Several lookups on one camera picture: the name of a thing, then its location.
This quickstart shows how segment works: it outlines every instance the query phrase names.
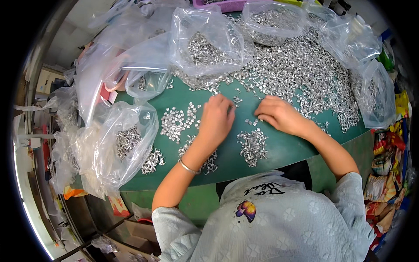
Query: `purple plastic container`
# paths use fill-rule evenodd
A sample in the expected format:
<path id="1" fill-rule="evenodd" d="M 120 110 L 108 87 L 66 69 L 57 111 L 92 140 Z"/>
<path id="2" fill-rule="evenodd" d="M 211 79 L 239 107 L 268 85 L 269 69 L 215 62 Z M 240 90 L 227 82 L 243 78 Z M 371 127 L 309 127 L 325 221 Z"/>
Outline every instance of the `purple plastic container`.
<path id="1" fill-rule="evenodd" d="M 228 0 L 228 1 L 222 1 L 217 3 L 212 3 L 208 5 L 204 5 L 202 2 L 204 0 L 192 0 L 192 3 L 194 4 L 194 7 L 205 9 L 205 7 L 209 7 L 212 5 L 219 5 L 221 7 L 221 12 L 228 13 L 228 12 L 236 12 L 236 11 L 242 11 L 244 4 L 246 4 L 247 0 Z"/>

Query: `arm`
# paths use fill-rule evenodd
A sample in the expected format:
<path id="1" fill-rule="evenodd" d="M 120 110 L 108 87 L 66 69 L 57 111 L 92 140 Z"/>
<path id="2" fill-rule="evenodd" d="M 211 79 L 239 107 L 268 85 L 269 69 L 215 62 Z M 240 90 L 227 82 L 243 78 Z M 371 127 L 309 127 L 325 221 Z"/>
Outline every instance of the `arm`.
<path id="1" fill-rule="evenodd" d="M 223 95 L 209 98 L 204 104 L 199 133 L 182 157 L 185 166 L 195 171 L 199 170 L 230 132 L 235 117 L 234 111 L 233 102 Z M 191 172 L 177 163 L 157 188 L 152 210 L 179 205 L 193 178 Z"/>
<path id="2" fill-rule="evenodd" d="M 296 135 L 310 142 L 320 153 L 329 169 L 339 181 L 350 172 L 359 173 L 351 155 L 313 121 L 300 115 L 289 103 L 275 96 L 266 96 L 255 115 L 277 130 Z"/>

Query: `woman's right hand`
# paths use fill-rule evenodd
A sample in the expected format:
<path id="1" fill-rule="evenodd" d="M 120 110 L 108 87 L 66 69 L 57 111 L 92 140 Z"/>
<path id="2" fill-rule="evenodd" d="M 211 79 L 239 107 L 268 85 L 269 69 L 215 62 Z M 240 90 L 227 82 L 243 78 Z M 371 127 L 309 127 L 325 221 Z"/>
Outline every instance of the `woman's right hand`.
<path id="1" fill-rule="evenodd" d="M 276 96 L 266 96 L 254 114 L 277 130 L 302 138 L 315 126 L 313 121 L 304 118 L 288 102 Z"/>

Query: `woman's left hand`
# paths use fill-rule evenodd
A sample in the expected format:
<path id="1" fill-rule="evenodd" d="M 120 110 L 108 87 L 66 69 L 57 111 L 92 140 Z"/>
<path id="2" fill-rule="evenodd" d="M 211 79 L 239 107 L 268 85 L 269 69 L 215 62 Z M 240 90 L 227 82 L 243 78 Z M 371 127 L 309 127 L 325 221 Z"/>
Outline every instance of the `woman's left hand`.
<path id="1" fill-rule="evenodd" d="M 222 94 L 211 96 L 204 104 L 199 133 L 194 144 L 200 144 L 200 148 L 207 150 L 208 155 L 212 154 L 230 132 L 235 117 L 234 111 L 233 101 Z"/>

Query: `woman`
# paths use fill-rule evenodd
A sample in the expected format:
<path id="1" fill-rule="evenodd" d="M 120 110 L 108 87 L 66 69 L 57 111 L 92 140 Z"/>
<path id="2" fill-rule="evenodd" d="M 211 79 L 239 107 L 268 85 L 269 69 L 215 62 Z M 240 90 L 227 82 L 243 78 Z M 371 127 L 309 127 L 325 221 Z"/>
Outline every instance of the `woman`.
<path id="1" fill-rule="evenodd" d="M 338 182 L 331 199 L 270 171 L 228 184 L 202 232 L 176 208 L 196 171 L 230 132 L 234 111 L 232 101 L 212 96 L 199 134 L 157 188 L 152 218 L 162 261 L 363 261 L 375 236 L 365 220 L 355 161 L 274 96 L 261 101 L 255 116 L 315 146 Z"/>

